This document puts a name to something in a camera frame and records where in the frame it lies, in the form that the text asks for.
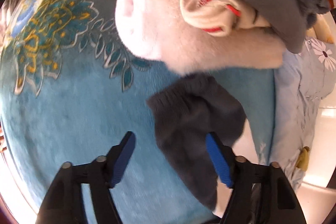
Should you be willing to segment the black and cream fleece jacket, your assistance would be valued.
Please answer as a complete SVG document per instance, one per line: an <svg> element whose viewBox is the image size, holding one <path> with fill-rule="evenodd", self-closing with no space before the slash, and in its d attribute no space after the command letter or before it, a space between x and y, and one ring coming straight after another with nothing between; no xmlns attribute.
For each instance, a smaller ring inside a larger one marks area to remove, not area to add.
<svg viewBox="0 0 336 224"><path fill-rule="evenodd" d="M206 149L215 132L224 145L241 137L246 114L240 102L211 75L183 77L147 100L154 116L158 148L193 196L213 213L218 205L218 175Z"/></svg>

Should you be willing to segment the mustard yellow garment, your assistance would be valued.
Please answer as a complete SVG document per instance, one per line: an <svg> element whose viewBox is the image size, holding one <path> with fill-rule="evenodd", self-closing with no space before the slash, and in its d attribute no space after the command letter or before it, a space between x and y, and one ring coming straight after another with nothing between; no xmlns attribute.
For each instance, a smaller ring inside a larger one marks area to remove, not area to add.
<svg viewBox="0 0 336 224"><path fill-rule="evenodd" d="M309 156L310 156L310 148L303 147L303 149L301 150L298 156L295 167L306 172L309 166Z"/></svg>

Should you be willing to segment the teal floral bed blanket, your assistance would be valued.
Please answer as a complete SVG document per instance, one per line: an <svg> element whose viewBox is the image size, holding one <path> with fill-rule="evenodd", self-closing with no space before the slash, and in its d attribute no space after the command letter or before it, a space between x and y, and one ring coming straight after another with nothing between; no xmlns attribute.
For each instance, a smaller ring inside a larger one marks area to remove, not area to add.
<svg viewBox="0 0 336 224"><path fill-rule="evenodd" d="M211 75L237 99L255 144L274 124L273 70L226 67L179 75L135 56L117 32L117 0L18 0L1 47L1 124L24 191L37 207L64 162L81 165L135 134L111 190L122 223L215 223L158 148L147 100L189 75Z"/></svg>

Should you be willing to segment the light blue floral duvet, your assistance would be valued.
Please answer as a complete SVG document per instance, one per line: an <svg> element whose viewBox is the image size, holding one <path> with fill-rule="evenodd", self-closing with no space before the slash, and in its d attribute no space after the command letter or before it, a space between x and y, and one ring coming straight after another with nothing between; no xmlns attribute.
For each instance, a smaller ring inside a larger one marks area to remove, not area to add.
<svg viewBox="0 0 336 224"><path fill-rule="evenodd" d="M273 71L274 128L269 141L255 144L260 164L278 162L297 190L306 175L295 167L303 147L311 149L318 108L335 87L335 44L306 37L302 52L283 54Z"/></svg>

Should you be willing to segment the yellow floral pillow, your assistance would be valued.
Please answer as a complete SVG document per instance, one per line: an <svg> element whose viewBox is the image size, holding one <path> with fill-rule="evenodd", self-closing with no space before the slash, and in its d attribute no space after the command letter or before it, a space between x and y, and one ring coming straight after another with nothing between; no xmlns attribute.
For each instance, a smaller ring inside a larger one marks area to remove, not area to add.
<svg viewBox="0 0 336 224"><path fill-rule="evenodd" d="M317 15L317 20L312 28L308 29L306 36L318 39L322 42L334 44L335 38L333 37L327 21L323 15Z"/></svg>

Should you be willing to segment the pink folded fleece garment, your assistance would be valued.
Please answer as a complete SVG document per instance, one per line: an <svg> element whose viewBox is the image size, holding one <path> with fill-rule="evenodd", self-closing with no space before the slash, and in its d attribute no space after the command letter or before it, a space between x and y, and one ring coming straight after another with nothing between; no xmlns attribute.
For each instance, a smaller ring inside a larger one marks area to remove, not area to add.
<svg viewBox="0 0 336 224"><path fill-rule="evenodd" d="M242 0L117 0L115 21L131 53L179 75L277 68L285 51L268 21Z"/></svg>

